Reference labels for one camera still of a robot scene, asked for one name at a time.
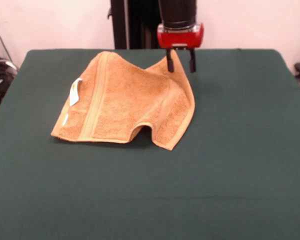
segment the green tablecloth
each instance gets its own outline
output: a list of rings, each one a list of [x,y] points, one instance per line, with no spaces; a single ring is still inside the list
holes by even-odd
[[[300,240],[300,87],[272,50],[180,58],[196,101],[170,152],[50,136],[100,50],[28,53],[0,107],[0,240]],[[146,68],[163,50],[118,50]]]

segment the towel fold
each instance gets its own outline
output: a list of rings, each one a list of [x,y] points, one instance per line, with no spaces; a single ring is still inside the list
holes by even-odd
[[[71,142],[128,143],[144,126],[152,141],[172,150],[195,110],[194,95],[175,51],[141,69],[114,52],[99,53],[71,86],[51,135]]]

